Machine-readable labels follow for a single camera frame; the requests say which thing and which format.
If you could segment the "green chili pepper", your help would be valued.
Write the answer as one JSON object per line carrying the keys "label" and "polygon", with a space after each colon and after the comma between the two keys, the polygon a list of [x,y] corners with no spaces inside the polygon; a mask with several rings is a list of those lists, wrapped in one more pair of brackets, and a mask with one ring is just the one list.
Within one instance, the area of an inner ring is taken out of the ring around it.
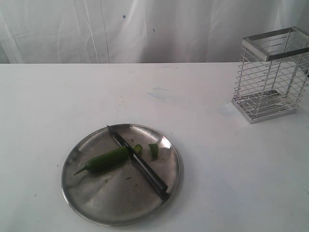
{"label": "green chili pepper", "polygon": [[100,171],[102,169],[108,168],[112,165],[120,163],[129,157],[129,150],[127,147],[122,146],[97,157],[91,158],[85,163],[85,166],[76,171],[74,175],[77,175],[83,171]]}

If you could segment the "black handled knife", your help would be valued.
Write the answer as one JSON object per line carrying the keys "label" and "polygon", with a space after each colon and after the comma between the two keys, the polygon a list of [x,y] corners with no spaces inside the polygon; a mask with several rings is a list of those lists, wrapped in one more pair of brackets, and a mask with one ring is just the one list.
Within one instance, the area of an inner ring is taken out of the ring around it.
{"label": "black handled knife", "polygon": [[131,147],[131,145],[128,144],[128,142],[112,127],[107,125],[109,134],[111,137],[114,138],[114,140],[121,146],[125,146],[128,151],[130,158],[135,162],[136,167],[139,169],[139,171],[142,173],[142,175],[145,177],[149,185],[153,188],[153,190],[156,192],[156,194],[162,199],[167,200],[168,194],[167,184],[159,177],[159,175],[146,163],[146,161],[140,157],[137,152],[134,150],[134,148]]}

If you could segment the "round steel plate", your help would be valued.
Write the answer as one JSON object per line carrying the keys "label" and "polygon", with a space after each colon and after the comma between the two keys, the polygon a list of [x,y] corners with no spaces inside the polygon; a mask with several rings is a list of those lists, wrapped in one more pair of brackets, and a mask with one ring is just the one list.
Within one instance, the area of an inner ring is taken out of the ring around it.
{"label": "round steel plate", "polygon": [[[119,147],[106,127],[89,134],[72,149],[63,165],[61,187],[66,202],[78,215],[97,224],[119,226],[150,217],[167,206],[179,189],[183,167],[175,147],[160,132],[138,124],[113,128],[131,146],[142,146],[140,156],[167,184],[168,199],[156,194],[131,159],[74,175],[91,158]],[[152,157],[148,144],[158,144],[157,157]]]}

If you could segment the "white backdrop curtain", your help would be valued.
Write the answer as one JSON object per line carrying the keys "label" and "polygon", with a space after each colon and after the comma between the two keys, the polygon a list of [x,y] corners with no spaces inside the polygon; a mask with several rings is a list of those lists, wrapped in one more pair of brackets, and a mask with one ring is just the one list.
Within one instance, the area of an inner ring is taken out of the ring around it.
{"label": "white backdrop curtain", "polygon": [[1,63],[235,62],[244,37],[309,29],[306,0],[3,0]]}

